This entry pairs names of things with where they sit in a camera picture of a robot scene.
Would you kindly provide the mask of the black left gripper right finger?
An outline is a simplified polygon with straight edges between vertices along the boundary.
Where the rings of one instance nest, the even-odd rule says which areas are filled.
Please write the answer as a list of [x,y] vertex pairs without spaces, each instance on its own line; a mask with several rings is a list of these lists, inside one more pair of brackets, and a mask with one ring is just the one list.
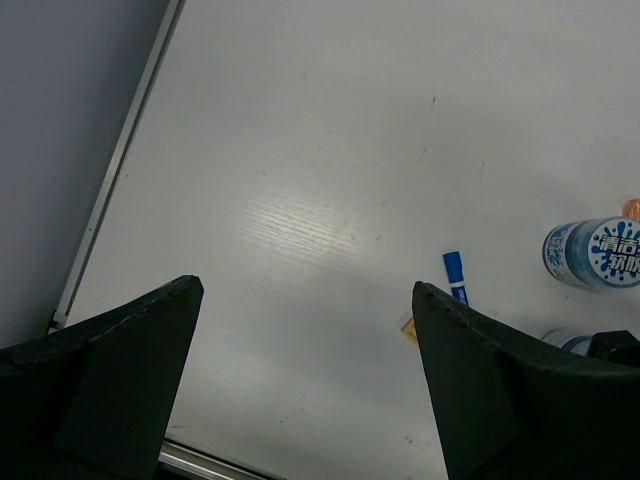
[[561,350],[428,283],[413,318],[452,479],[635,479],[639,368]]

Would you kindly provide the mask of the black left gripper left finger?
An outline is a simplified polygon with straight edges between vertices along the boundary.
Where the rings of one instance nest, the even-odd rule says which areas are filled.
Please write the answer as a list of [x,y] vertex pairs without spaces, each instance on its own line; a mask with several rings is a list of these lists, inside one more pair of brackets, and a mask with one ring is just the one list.
[[2,349],[2,478],[152,478],[203,296],[184,275]]

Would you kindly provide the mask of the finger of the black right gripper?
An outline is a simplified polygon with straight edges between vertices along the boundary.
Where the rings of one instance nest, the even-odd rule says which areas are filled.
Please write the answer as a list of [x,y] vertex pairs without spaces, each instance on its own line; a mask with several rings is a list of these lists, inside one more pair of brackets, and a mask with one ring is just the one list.
[[640,367],[640,341],[629,331],[600,332],[592,336],[589,357],[597,360]]

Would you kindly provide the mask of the blue cleaning gel jar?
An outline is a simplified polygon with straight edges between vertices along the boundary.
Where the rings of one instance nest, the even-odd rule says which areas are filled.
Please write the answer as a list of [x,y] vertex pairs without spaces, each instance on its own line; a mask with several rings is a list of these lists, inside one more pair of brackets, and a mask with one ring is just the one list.
[[639,223],[607,217],[552,229],[542,260],[556,280],[588,289],[629,289],[639,285]]

